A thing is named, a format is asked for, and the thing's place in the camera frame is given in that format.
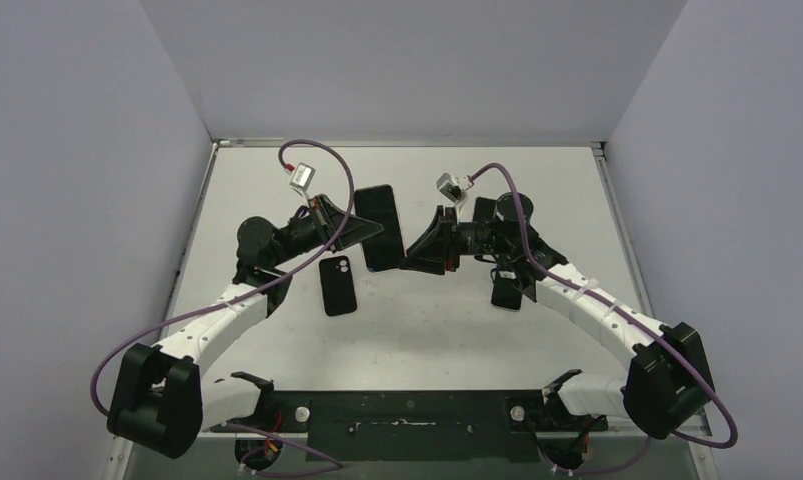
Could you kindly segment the black phone case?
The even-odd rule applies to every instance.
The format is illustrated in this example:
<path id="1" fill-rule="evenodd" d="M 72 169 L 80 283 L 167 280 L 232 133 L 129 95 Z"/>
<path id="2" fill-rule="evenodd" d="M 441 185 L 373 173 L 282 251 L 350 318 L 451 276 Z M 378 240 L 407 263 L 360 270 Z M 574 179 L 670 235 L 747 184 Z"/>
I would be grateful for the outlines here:
<path id="1" fill-rule="evenodd" d="M 318 264 L 323 309 L 327 316 L 353 313 L 358 308 L 351 263 L 347 256 L 335 256 Z"/>

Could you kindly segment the white-edged black phone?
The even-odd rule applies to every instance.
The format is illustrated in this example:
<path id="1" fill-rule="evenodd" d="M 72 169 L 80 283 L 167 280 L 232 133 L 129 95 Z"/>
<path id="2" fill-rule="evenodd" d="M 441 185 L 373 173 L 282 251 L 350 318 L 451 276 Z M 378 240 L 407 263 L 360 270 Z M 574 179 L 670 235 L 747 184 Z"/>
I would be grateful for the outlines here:
<path id="1" fill-rule="evenodd" d="M 519 311 L 522 305 L 523 294 L 517 287 L 518 283 L 515 275 L 502 271 L 492 270 L 492 292 L 490 297 L 490 304 L 493 307 L 509 310 Z"/>

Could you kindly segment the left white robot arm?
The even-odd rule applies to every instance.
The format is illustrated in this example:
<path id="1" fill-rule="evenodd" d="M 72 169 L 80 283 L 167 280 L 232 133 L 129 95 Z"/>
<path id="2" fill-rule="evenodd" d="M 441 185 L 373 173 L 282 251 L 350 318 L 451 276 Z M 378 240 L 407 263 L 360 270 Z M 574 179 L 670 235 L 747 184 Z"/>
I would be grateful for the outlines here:
<path id="1" fill-rule="evenodd" d="M 347 213 L 324 194 L 307 213 L 278 228 L 253 216 L 237 230 L 232 282 L 212 305 L 151 346 L 136 343 L 123 355 L 107 413 L 110 433 L 168 458 L 186 453 L 198 434 L 239 419 L 259 431 L 274 420 L 264 396 L 272 384 L 245 372 L 204 383 L 216 360 L 283 303 L 292 276 L 279 265 L 302 254 L 340 251 L 382 233 L 380 223 Z"/>

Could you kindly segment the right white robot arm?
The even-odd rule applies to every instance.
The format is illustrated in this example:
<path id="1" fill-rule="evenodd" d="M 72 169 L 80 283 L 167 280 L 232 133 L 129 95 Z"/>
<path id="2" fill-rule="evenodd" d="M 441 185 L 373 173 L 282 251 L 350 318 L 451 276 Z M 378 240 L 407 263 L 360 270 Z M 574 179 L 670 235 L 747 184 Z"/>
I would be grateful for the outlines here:
<path id="1" fill-rule="evenodd" d="M 460 221 L 452 207 L 438 207 L 400 267 L 444 275 L 464 256 L 489 256 L 513 274 L 514 290 L 558 312 L 622 365 L 623 376 L 575 369 L 544 387 L 542 414 L 549 425 L 565 429 L 588 415 L 620 417 L 662 440 L 709 402 L 713 380 L 692 327 L 647 317 L 599 288 L 530 226 L 533 204 L 526 196 L 506 193 L 481 202 L 484 211 L 470 222 Z"/>

